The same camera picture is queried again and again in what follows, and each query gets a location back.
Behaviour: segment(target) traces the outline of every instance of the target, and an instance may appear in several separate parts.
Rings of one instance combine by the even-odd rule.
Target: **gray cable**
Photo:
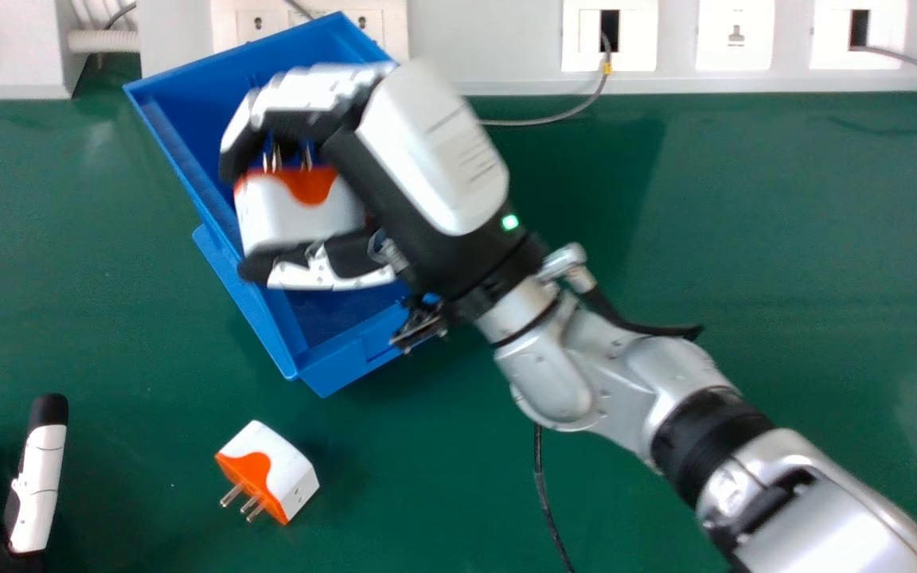
[[[563,111],[554,115],[549,115],[546,117],[537,117],[537,119],[483,119],[480,121],[483,126],[492,126],[492,127],[531,127],[531,126],[546,126],[547,123],[555,123],[563,119],[568,119],[580,113],[583,109],[593,105],[597,99],[600,98],[600,94],[603,92],[603,87],[607,86],[607,69],[611,66],[611,40],[607,39],[605,33],[600,33],[600,40],[603,42],[603,51],[607,52],[607,55],[604,56],[604,62],[601,66],[601,76],[600,83],[597,84],[596,90],[590,94],[590,97],[586,98],[581,104],[576,105],[568,111]]]
[[[917,58],[906,56],[901,52],[895,52],[894,50],[888,50],[886,48],[874,48],[872,46],[852,46],[850,50],[852,52],[869,52],[870,54],[880,54],[881,56],[888,56],[891,58],[899,59],[902,62],[907,62],[917,66]]]
[[[102,29],[112,29],[112,26],[115,25],[120,18],[124,15],[129,14],[131,11],[134,11],[137,8],[137,2],[131,2],[126,4],[123,8],[120,8],[118,12],[112,14],[112,18],[108,18],[108,21],[105,22],[105,28]]]
[[[302,4],[299,4],[295,0],[285,0],[285,3],[290,5],[291,7],[294,7],[296,10],[299,11],[300,14],[305,15],[308,21],[312,21],[312,19],[314,19],[314,15],[310,14],[309,10],[306,10],[306,8],[303,8]]]

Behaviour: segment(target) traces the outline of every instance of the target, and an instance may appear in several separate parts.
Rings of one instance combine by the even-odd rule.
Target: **white and orange plug adapter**
[[[251,523],[266,511],[278,523],[288,525],[320,487],[310,460],[257,420],[241,429],[214,459],[232,482],[232,492],[221,498],[221,507],[227,508],[246,493],[250,500],[240,514],[247,515]]]

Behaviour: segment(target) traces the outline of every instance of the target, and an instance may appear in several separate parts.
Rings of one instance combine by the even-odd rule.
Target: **green tabletop surface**
[[[73,101],[0,102],[0,503],[30,400],[64,392],[49,571],[560,571],[531,424],[479,334],[326,400],[284,380],[189,238],[197,214],[120,90],[131,69],[89,69]],[[523,224],[582,243],[637,322],[703,322],[753,403],[917,520],[917,93],[611,95],[491,134]],[[213,456],[252,419],[321,480],[287,527],[218,505]],[[579,572],[727,569],[629,454],[544,448]]]

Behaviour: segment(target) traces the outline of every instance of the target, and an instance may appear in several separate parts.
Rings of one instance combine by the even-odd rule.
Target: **white corrugated tube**
[[[72,29],[66,43],[76,54],[139,52],[139,36],[133,29]]]

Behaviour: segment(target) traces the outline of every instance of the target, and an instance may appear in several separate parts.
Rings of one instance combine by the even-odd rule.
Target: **black fingertip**
[[[30,407],[29,429],[69,423],[69,401],[61,394],[46,394]]]

